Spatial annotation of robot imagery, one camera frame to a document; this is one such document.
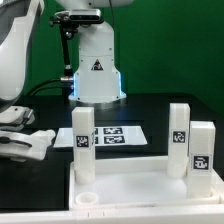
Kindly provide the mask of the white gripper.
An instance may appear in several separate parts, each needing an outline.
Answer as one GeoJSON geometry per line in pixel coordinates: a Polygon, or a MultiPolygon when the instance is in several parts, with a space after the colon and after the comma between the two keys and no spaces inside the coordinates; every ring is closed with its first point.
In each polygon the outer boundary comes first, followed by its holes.
{"type": "Polygon", "coordinates": [[[53,130],[39,130],[31,135],[0,131],[0,156],[22,161],[43,160],[55,136],[53,130]]]}

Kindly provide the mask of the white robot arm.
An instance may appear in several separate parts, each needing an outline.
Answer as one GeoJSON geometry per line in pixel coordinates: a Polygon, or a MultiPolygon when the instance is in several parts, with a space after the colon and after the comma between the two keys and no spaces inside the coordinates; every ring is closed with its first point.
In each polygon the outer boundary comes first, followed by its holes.
{"type": "MultiPolygon", "coordinates": [[[[120,72],[114,64],[114,30],[103,19],[102,7],[128,5],[134,0],[55,0],[63,9],[50,19],[60,27],[63,52],[79,35],[79,67],[73,71],[64,58],[64,80],[73,85],[71,99],[83,104],[111,104],[123,100],[120,72]]],[[[31,38],[44,0],[0,0],[0,156],[13,160],[42,160],[55,132],[20,132],[33,111],[17,107],[28,65],[31,38]]]]}

